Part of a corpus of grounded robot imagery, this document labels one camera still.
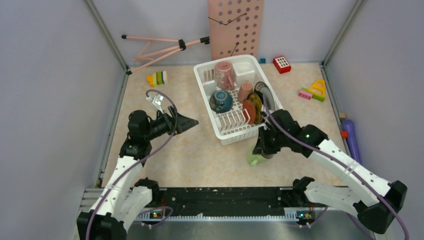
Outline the orange white mug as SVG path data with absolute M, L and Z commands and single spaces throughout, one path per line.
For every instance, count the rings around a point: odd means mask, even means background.
M 243 82 L 237 93 L 237 101 L 242 104 L 252 92 L 253 85 L 249 81 Z

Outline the pink ghost mug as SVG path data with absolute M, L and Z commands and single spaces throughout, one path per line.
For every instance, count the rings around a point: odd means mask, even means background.
M 215 83 L 222 90 L 233 91 L 234 83 L 234 68 L 229 61 L 220 61 L 215 65 Z

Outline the blue floral bowl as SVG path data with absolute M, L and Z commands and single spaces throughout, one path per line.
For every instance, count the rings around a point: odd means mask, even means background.
M 226 90 L 216 90 L 209 98 L 209 107 L 215 113 L 226 113 L 233 108 L 233 97 Z

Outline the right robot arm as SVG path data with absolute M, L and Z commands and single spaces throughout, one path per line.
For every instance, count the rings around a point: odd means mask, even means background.
M 336 208 L 379 235 L 385 234 L 394 220 L 406 227 L 399 216 L 408 191 L 403 182 L 390 182 L 374 174 L 343 152 L 318 127 L 300 126 L 287 110 L 268 111 L 252 153 L 273 156 L 283 148 L 320 164 L 345 184 L 337 187 L 312 177 L 298 179 L 293 186 L 297 205 L 307 206 L 311 202 Z

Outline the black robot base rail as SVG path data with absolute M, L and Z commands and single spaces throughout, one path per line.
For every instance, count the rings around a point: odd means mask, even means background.
M 312 222 L 323 204 L 290 187 L 168 187 L 136 217 L 136 223 Z

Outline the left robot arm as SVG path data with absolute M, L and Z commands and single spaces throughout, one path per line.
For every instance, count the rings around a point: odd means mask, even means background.
M 145 179 L 141 185 L 131 186 L 147 159 L 170 142 L 167 139 L 158 149 L 152 150 L 151 141 L 165 134 L 172 138 L 199 124 L 198 120 L 180 114 L 163 93 L 147 99 L 157 108 L 156 118 L 151 118 L 144 110 L 129 114 L 127 136 L 112 176 L 89 211 L 80 212 L 76 220 L 81 240 L 125 240 L 142 209 L 160 202 L 161 194 L 154 189 L 156 181 Z

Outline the black plate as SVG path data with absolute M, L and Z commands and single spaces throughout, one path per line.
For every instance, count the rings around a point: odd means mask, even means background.
M 257 125 L 261 124 L 263 121 L 263 115 L 261 114 L 263 103 L 261 98 L 257 93 L 252 92 L 248 95 L 247 99 L 253 104 L 255 109 L 255 118 L 253 123 Z

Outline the orange saucer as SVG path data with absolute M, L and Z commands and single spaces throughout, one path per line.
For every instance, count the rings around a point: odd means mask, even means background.
M 256 118 L 256 109 L 250 100 L 245 100 L 242 105 L 243 116 L 246 117 L 247 123 L 252 125 Z

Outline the green mug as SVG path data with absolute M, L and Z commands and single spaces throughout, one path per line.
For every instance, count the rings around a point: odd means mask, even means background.
M 269 159 L 272 158 L 272 156 L 268 155 L 260 155 L 260 154 L 253 154 L 254 147 L 250 147 L 249 150 L 245 154 L 245 160 L 247 161 L 248 165 L 253 167 L 258 164 L 262 164 L 267 162 Z

